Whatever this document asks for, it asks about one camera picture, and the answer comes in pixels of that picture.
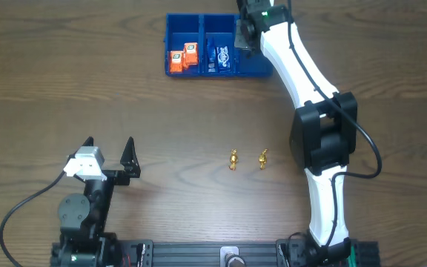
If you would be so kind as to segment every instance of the brown tabletop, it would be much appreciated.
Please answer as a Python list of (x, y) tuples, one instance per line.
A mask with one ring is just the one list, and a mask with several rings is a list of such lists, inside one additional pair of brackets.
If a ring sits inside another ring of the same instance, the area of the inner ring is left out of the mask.
[[(427, 1), (294, 0), (318, 68), (359, 102), (383, 155), (374, 180), (345, 179), (350, 236), (384, 266), (427, 265)], [(0, 1), (0, 222), (48, 185), (88, 137), (118, 168), (129, 136), (142, 178), (116, 188), (107, 231), (154, 241), (276, 240), (308, 228), (308, 184), (288, 145), (294, 115), (279, 76), (172, 79), (166, 13), (235, 13), (233, 0)], [(238, 149), (236, 171), (228, 169)], [(259, 170), (258, 156), (269, 148)], [(352, 171), (372, 172), (359, 137)], [(23, 266), (47, 266), (64, 178), (10, 218)], [(0, 249), (0, 266), (10, 266)]]

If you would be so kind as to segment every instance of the cable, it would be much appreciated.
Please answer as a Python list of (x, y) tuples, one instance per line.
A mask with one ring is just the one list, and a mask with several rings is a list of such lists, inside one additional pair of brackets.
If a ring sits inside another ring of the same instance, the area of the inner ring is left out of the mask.
[(14, 259), (13, 256), (11, 256), (11, 253), (9, 253), (9, 251), (6, 248), (6, 245), (4, 244), (4, 238), (3, 238), (3, 231), (4, 231), (4, 226), (6, 225), (7, 220), (9, 219), (9, 217), (11, 217), (11, 215), (13, 215), (14, 212), (16, 212), (19, 208), (21, 208), (24, 204), (26, 204), (27, 202), (35, 199), (36, 197), (42, 195), (43, 193), (45, 193), (46, 191), (48, 191), (49, 189), (51, 189), (54, 185), (57, 184), (57, 182), (60, 181), (60, 179), (62, 179), (62, 177), (64, 176), (65, 171), (62, 171), (57, 178), (47, 187), (45, 187), (44, 189), (38, 191), (37, 193), (33, 194), (32, 196), (28, 197), (25, 200), (22, 200), (21, 202), (19, 202), (17, 205), (14, 206), (14, 208), (11, 208), (11, 210), (6, 214), (6, 216), (4, 216), (4, 219), (1, 222), (1, 226), (0, 226), (0, 245), (1, 248), (4, 252), (4, 254), (6, 255), (6, 257), (14, 264), (14, 266), (16, 267), (22, 267), (22, 265), (20, 263), (18, 263), (16, 261), (16, 259)]
[(363, 178), (363, 179), (375, 178), (382, 171), (382, 157), (380, 156), (380, 152), (378, 151), (377, 145), (375, 144), (373, 139), (368, 135), (368, 133), (360, 125), (358, 125), (358, 123), (354, 119), (352, 119), (342, 108), (337, 106), (331, 99), (329, 99), (325, 95), (324, 92), (322, 92), (320, 87), (317, 85), (317, 83), (312, 78), (311, 74), (306, 69), (305, 65), (302, 63), (301, 58), (299, 57), (298, 53), (296, 52), (296, 49), (294, 48), (293, 39), (291, 37), (291, 25), (293, 24), (293, 22), (292, 22), (293, 17), (291, 15), (291, 10), (292, 10), (291, 0), (288, 0), (288, 38), (289, 38), (289, 45), (290, 45), (290, 49), (294, 53), (294, 56), (296, 57), (297, 61), (301, 65), (302, 70), (304, 71), (305, 75), (308, 77), (311, 84), (314, 86), (314, 90), (317, 91), (317, 93), (319, 93), (324, 98), (324, 100), (336, 112), (340, 113), (340, 115), (342, 115), (343, 118), (347, 119), (347, 121), (350, 122), (363, 135), (365, 140), (367, 140), (367, 142), (369, 143), (372, 151), (374, 152), (375, 157), (377, 158), (377, 170), (372, 174), (356, 174), (356, 173), (352, 173), (352, 172), (348, 172), (348, 171), (342, 171), (342, 172), (338, 172), (332, 176), (331, 186), (332, 186), (332, 196), (334, 198), (334, 221), (332, 223), (331, 235), (329, 236), (327, 243), (321, 248), (322, 252), (324, 253), (327, 250), (327, 248), (329, 247), (329, 245), (331, 244), (332, 238), (334, 237), (335, 228), (337, 227), (337, 192), (335, 189), (335, 179), (341, 175), (343, 175), (343, 176), (347, 175), (350, 177), (357, 177), (357, 178)]

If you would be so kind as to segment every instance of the blue tray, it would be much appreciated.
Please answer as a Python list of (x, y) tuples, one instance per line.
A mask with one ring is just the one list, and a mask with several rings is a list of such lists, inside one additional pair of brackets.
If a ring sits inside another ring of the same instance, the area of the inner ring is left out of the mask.
[[(273, 66), (262, 54), (249, 56), (245, 50), (235, 49), (236, 20), (238, 14), (172, 14), (166, 15), (165, 72), (172, 77), (268, 77)], [(228, 47), (230, 72), (208, 72), (207, 38), (213, 38), (216, 47)], [(183, 73), (169, 73), (169, 52), (183, 50), (184, 43), (199, 44), (199, 64)]]

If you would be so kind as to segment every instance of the orange snack packet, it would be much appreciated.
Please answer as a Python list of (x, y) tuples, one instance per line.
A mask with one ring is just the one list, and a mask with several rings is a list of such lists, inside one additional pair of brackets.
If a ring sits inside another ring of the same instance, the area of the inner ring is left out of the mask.
[(184, 55), (185, 55), (185, 65), (187, 67), (191, 65), (199, 64), (199, 49), (196, 42), (185, 43), (184, 44)]
[(184, 58), (184, 52), (182, 51), (171, 51), (169, 61), (169, 72), (170, 73), (181, 73)]

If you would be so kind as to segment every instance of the blue snack packet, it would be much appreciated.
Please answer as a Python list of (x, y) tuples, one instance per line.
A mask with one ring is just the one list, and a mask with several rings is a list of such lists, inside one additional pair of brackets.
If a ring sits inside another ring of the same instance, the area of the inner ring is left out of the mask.
[(228, 47), (216, 48), (217, 64), (219, 65), (219, 72), (230, 71), (230, 58), (228, 57)]
[(213, 38), (207, 39), (207, 55), (208, 55), (208, 72), (216, 72), (215, 70), (215, 44)]

